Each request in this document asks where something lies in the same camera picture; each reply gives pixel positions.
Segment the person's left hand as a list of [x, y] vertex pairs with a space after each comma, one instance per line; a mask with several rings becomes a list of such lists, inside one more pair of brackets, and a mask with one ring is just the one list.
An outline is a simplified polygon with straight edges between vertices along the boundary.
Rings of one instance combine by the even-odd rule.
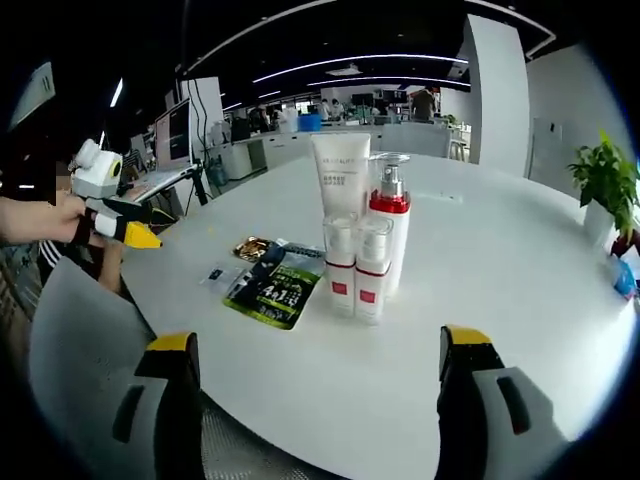
[[102, 239], [91, 228], [93, 214], [87, 212], [83, 199], [74, 195], [63, 195], [52, 206], [44, 238], [47, 240], [101, 246]]

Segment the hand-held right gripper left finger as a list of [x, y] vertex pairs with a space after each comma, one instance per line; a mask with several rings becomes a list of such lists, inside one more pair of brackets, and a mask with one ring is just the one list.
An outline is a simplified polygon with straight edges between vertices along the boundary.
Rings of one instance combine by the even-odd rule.
[[197, 334], [117, 344], [124, 385], [108, 427], [108, 479], [202, 479]]

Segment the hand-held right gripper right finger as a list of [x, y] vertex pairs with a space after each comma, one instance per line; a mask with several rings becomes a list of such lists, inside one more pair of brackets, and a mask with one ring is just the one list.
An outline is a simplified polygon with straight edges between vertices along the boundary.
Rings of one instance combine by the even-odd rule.
[[568, 445], [548, 396], [479, 330], [440, 331], [438, 479], [537, 479]]

